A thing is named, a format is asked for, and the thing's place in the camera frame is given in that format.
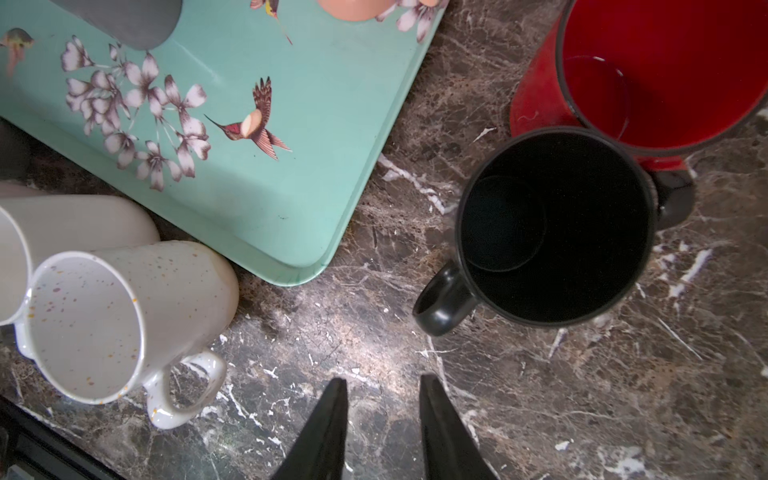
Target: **white mug rim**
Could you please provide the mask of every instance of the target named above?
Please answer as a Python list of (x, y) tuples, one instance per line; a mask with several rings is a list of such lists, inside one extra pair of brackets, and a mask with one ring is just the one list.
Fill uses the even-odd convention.
[[(71, 258), (82, 258), (89, 262), (96, 263), (105, 269), (107, 269), (111, 274), (113, 274), (121, 283), (123, 288), (125, 288), (126, 294), (131, 297), (131, 299), (134, 300), (133, 307), (134, 311), (136, 312), (137, 321), (139, 324), (139, 333), (141, 337), (139, 347), (139, 354), (136, 359), (136, 366), (134, 367), (134, 372), (131, 374), (131, 378), (123, 385), (123, 387), (118, 390), (117, 392), (101, 397), (101, 398), (92, 398), (92, 397), (84, 397), (77, 393), (74, 393), (70, 391), (69, 389), (66, 389), (61, 383), (59, 383), (58, 380), (54, 378), (54, 376), (51, 374), (51, 372), (48, 370), (48, 368), (45, 365), (45, 362), (39, 359), (39, 355), (37, 354), (37, 347), (35, 345), (35, 338), (33, 335), (28, 335), (28, 342), (30, 346), (30, 350), (32, 351), (32, 354), (34, 356), (35, 363), (37, 364), (38, 368), (42, 372), (43, 376), (54, 386), (56, 389), (66, 395), (67, 397), (76, 400), (81, 403), (87, 403), (90, 405), (103, 405), (105, 403), (113, 402), (123, 396), (125, 396), (128, 392), (134, 389), (134, 387), (137, 384), (137, 380), (139, 375), (141, 374), (141, 371), (143, 370), (143, 364), (144, 364), (144, 354), (146, 350), (146, 326), (145, 326), (145, 318), (144, 314), (141, 312), (141, 301), (139, 300), (138, 295), (134, 292), (133, 288), (131, 288), (131, 284), (127, 281), (127, 279), (116, 269), (114, 266), (109, 264), (108, 261), (104, 260), (103, 258), (97, 257), (91, 252), (84, 252), (80, 250), (70, 250), (68, 252), (61, 252), (56, 253), (52, 257), (49, 257), (46, 259), (43, 263), (40, 264), (38, 269), (33, 274), (31, 280), (29, 281), (29, 288), (27, 290), (27, 295), (25, 296), (25, 304), (24, 307), (28, 307), (31, 303), (31, 295), (32, 295), (32, 289), (35, 287), (35, 284), (40, 280), (40, 277), (43, 275), (43, 273), (50, 268), (51, 265), (55, 265), (57, 262), (61, 260), (67, 260)], [(25, 315), (22, 319), (24, 323), (28, 321), (27, 316)]]
[(5, 218), (11, 222), (11, 225), (13, 226), (14, 230), (16, 230), (16, 235), (18, 235), (19, 240), (22, 241), (22, 247), (24, 248), (24, 259), (27, 263), (27, 277), (25, 278), (25, 285), (24, 285), (24, 291), (26, 294), (22, 298), (21, 302), (18, 305), (18, 308), (16, 309), (13, 314), (8, 317), (7, 319), (0, 320), (0, 326), (1, 325), (10, 325), (12, 323), (15, 323), (17, 320), (23, 320), (22, 315), (25, 313), (27, 309), (27, 302), (29, 299), (29, 288), (31, 285), (31, 280), (34, 275), (34, 272), (32, 271), (32, 255), (29, 251), (29, 241), (27, 240), (27, 236), (24, 235), (24, 230), (18, 225), (18, 222), (16, 219), (11, 215), (3, 206), (0, 204), (0, 214), (3, 214)]

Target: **black mug handle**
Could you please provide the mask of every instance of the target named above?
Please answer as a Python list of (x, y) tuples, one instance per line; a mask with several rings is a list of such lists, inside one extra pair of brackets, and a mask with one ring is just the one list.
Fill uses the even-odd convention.
[(688, 170), (649, 171), (659, 197), (656, 230), (674, 227), (694, 211), (694, 179)]
[(413, 305), (413, 318), (429, 335), (441, 336), (460, 324), (478, 303), (461, 269), (449, 260), (422, 290)]

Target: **marble countertop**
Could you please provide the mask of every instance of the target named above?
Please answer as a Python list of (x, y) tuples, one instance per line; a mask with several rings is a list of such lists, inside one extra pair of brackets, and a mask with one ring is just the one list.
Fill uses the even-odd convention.
[[(204, 417), (164, 432), (140, 392), (99, 407), (62, 398), (7, 328), (0, 394), (126, 478), (269, 478), (334, 376), (349, 383), (345, 478), (422, 478), (423, 372), (447, 385), (500, 478), (765, 478), (762, 118), (687, 159), (694, 213), (657, 235), (637, 288), (609, 313), (558, 334), (480, 307), (435, 339), (410, 317), (450, 255), (463, 183), (509, 137), (509, 99), (560, 7), (452, 0), (328, 269), (279, 288), (237, 268), (237, 317), (214, 344), (230, 370)], [(116, 194), (43, 145), (33, 154), (30, 184)], [(155, 220), (164, 239), (189, 238)], [(181, 403), (203, 388), (184, 368), (174, 379)]]

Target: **speckled mug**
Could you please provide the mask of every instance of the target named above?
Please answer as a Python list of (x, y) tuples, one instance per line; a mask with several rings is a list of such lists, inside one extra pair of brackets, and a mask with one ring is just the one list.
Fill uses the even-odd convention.
[[(152, 423), (172, 429), (211, 403), (227, 364), (207, 348), (233, 319), (230, 264), (194, 242), (71, 251), (35, 271), (17, 336), (66, 396), (101, 405), (143, 386)], [(179, 408), (170, 368), (191, 362), (209, 377), (203, 395)]]

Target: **red mug handle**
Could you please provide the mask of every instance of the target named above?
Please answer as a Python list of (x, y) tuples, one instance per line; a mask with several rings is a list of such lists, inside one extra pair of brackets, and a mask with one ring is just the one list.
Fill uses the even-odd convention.
[(695, 188), (681, 157), (637, 157), (656, 187), (659, 206), (656, 229), (674, 227), (694, 211)]

